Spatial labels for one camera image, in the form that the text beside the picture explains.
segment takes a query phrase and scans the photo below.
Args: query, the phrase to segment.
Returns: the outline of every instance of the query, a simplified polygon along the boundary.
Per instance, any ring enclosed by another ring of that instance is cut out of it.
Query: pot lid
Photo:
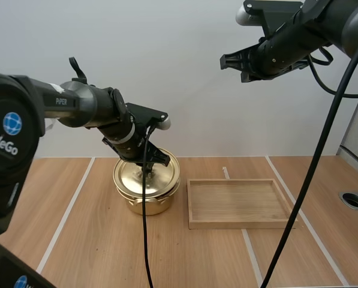
[[[146,177],[146,198],[159,197],[168,193],[177,183],[180,175],[178,160],[169,151],[161,149],[171,161],[168,167],[154,164]],[[113,180],[118,190],[131,197],[142,197],[142,168],[135,163],[119,160],[113,169]]]

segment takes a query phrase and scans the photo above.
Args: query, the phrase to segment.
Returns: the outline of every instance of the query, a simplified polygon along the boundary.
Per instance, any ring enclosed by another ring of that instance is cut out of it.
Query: white wall
[[[270,82],[240,83],[219,58],[255,44],[260,28],[237,25],[241,0],[0,1],[0,72],[62,83],[75,56],[89,83],[125,101],[169,113],[151,140],[178,156],[311,155],[332,96],[308,69]],[[335,88],[349,59],[331,48],[319,69]],[[358,70],[350,92],[358,92]],[[335,154],[356,100],[344,100],[326,145]],[[98,131],[57,123],[37,156],[114,156]]]

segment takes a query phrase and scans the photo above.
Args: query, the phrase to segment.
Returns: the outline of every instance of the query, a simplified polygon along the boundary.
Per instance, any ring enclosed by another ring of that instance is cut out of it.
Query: white tape line
[[[280,181],[281,185],[284,187],[285,192],[287,192],[288,197],[291,199],[292,203],[296,203],[296,199],[293,197],[291,191],[288,189],[287,184],[285,184],[284,180],[281,178],[279,172],[277,171],[276,167],[273,165],[272,161],[268,156],[265,156],[265,159],[267,160],[269,166],[272,168],[273,172],[275,173],[276,177]],[[325,248],[323,242],[321,241],[320,237],[317,235],[315,229],[312,227],[311,223],[308,221],[307,217],[305,216],[304,212],[300,209],[299,214],[302,218],[302,220],[305,222],[305,225],[307,226],[309,232],[311,232],[312,237],[315,239],[317,245],[320,247],[321,252],[323,252],[325,258],[329,262],[330,266],[332,267],[333,271],[336,273],[336,276],[339,278],[341,284],[343,286],[349,286],[349,283],[347,279],[345,279],[344,275],[340,271],[339,267],[335,263],[334,259],[329,254],[327,248]]]
[[[230,179],[227,168],[223,167],[222,170],[224,171],[225,178]],[[249,258],[251,259],[251,265],[255,273],[257,287],[260,287],[260,285],[263,282],[263,277],[261,276],[260,268],[258,267],[255,251],[252,248],[252,244],[251,244],[251,240],[249,239],[248,232],[245,229],[242,229],[241,231],[243,232],[245,246],[246,249],[248,250]]]
[[[224,177],[225,177],[226,179],[230,179],[230,178],[229,178],[229,174],[228,174],[227,168],[226,168],[226,167],[223,167],[222,170],[224,171]]]
[[[67,207],[67,210],[65,210],[65,212],[64,212],[63,218],[61,218],[61,221],[60,221],[60,223],[59,223],[58,228],[57,228],[56,231],[55,231],[55,234],[53,234],[53,237],[52,237],[52,239],[51,239],[51,242],[49,243],[49,245],[48,245],[48,247],[47,247],[47,250],[46,250],[46,252],[44,253],[43,258],[41,259],[41,261],[40,261],[40,263],[39,263],[39,266],[37,266],[36,272],[38,272],[39,274],[41,273],[41,271],[43,270],[45,264],[47,263],[48,257],[50,256],[50,254],[51,254],[51,252],[52,252],[53,246],[55,246],[55,243],[56,243],[56,241],[57,241],[58,238],[59,238],[59,235],[60,235],[60,233],[61,233],[61,230],[63,229],[64,224],[65,224],[65,222],[67,221],[67,218],[68,218],[68,216],[69,216],[69,214],[70,214],[70,212],[71,212],[71,210],[72,210],[72,207],[73,207],[73,205],[75,204],[75,201],[76,201],[76,199],[77,199],[77,196],[79,196],[80,190],[82,189],[82,187],[83,187],[83,185],[84,185],[84,182],[85,182],[85,180],[87,179],[87,176],[88,176],[88,174],[89,174],[89,171],[91,170],[91,167],[92,167],[94,161],[95,161],[95,157],[92,157],[92,158],[91,158],[91,161],[90,161],[89,164],[88,164],[87,169],[85,170],[85,173],[84,173],[84,175],[83,175],[83,178],[82,178],[82,180],[80,181],[79,186],[77,186],[76,191],[75,191],[75,193],[73,194],[73,197],[72,197],[72,199],[71,199],[71,201],[70,201],[70,204],[69,204],[68,207]]]

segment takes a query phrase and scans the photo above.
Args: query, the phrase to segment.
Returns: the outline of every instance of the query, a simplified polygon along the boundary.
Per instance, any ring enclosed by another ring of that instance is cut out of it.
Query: tray rim
[[[188,196],[188,214],[189,214],[189,219],[188,219],[188,224],[189,224],[189,229],[197,229],[196,228],[196,224],[206,224],[208,223],[210,226],[212,224],[222,224],[222,223],[230,223],[231,226],[233,226],[234,224],[239,224],[241,223],[241,220],[195,220],[193,219],[193,214],[192,214],[192,192],[191,192],[191,186],[193,187],[194,184],[196,182],[215,182],[217,183],[222,183],[222,182],[261,182],[261,183],[265,183],[265,182],[270,182],[271,185],[274,186],[273,190],[275,190],[275,194],[281,204],[281,207],[284,211],[284,214],[287,218],[285,219],[273,219],[273,220],[267,220],[265,221],[265,223],[278,223],[278,224],[282,224],[282,223],[288,223],[288,218],[292,212],[292,209],[287,201],[287,199],[285,198],[284,194],[282,193],[279,185],[277,184],[276,180],[273,178],[263,178],[263,179],[187,179],[187,196]],[[264,223],[262,221],[245,221],[244,223],[249,224],[259,224],[259,223]],[[296,219],[293,228],[297,228],[299,227],[299,221]]]

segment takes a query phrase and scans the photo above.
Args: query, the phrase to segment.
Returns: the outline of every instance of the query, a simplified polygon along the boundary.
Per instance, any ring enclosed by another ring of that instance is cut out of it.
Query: wooden tray
[[[190,229],[284,228],[291,212],[274,179],[189,179],[187,190]]]

